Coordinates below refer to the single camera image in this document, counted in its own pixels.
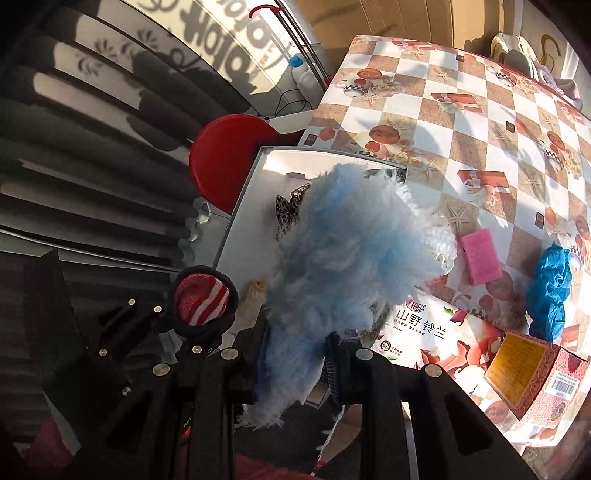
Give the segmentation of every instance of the blue plastic bag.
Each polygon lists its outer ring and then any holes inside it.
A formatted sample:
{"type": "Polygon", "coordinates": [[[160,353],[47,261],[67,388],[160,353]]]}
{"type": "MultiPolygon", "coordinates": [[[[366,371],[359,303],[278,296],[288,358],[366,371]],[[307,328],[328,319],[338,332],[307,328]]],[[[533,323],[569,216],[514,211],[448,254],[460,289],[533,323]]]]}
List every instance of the blue plastic bag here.
{"type": "Polygon", "coordinates": [[[535,269],[534,282],[527,292],[527,312],[532,318],[530,335],[555,342],[564,329],[564,301],[570,294],[573,278],[570,251],[553,244],[535,269]]]}

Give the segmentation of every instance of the red hook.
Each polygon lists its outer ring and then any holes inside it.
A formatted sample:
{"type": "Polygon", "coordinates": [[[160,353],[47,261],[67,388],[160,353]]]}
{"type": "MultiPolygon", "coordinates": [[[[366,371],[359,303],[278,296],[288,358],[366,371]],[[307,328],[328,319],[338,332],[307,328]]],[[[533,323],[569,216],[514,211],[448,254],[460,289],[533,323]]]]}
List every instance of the red hook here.
{"type": "Polygon", "coordinates": [[[261,8],[270,8],[271,11],[275,14],[275,16],[279,16],[279,12],[283,10],[282,7],[276,7],[275,5],[259,5],[258,7],[253,8],[249,14],[248,18],[252,18],[252,16],[258,12],[261,8]]]}

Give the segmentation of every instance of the leopard print fabric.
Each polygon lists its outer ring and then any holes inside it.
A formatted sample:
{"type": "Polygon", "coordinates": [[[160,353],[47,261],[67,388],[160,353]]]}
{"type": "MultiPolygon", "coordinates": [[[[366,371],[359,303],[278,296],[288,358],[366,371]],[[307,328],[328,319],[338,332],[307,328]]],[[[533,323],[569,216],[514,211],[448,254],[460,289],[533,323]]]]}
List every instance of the leopard print fabric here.
{"type": "Polygon", "coordinates": [[[291,192],[291,200],[289,201],[281,195],[277,195],[275,198],[275,213],[277,215],[277,223],[279,224],[277,235],[275,236],[277,240],[287,233],[291,226],[298,221],[300,205],[310,186],[310,183],[306,183],[293,190],[291,192]]]}

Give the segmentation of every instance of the red and white striped cloth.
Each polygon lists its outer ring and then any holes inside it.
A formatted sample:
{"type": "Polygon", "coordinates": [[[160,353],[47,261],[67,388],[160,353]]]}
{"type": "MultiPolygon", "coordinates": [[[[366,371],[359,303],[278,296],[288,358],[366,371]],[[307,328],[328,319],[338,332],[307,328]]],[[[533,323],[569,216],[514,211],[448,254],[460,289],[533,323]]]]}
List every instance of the red and white striped cloth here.
{"type": "Polygon", "coordinates": [[[228,295],[228,287],[221,280],[203,273],[187,276],[174,292],[178,315],[184,323],[193,326],[221,317],[228,295]]]}

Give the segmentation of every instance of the barcode label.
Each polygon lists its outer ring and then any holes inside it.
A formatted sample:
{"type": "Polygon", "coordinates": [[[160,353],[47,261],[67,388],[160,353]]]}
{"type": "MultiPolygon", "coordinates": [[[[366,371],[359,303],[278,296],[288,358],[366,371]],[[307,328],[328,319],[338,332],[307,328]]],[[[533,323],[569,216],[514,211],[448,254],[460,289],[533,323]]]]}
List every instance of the barcode label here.
{"type": "Polygon", "coordinates": [[[554,372],[545,392],[565,400],[572,400],[579,386],[579,380],[562,372],[554,372]]]}

